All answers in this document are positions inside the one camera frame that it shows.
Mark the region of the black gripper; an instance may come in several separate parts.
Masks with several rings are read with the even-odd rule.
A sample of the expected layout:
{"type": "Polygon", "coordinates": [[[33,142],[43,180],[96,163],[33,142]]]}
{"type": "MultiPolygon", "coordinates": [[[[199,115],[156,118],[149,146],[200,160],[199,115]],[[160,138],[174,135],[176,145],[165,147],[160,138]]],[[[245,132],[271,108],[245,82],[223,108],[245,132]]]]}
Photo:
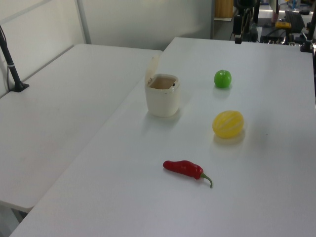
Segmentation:
{"type": "Polygon", "coordinates": [[[242,23],[243,17],[241,15],[234,16],[233,35],[235,36],[235,44],[242,43],[242,37],[240,37],[242,33],[242,23]]]}

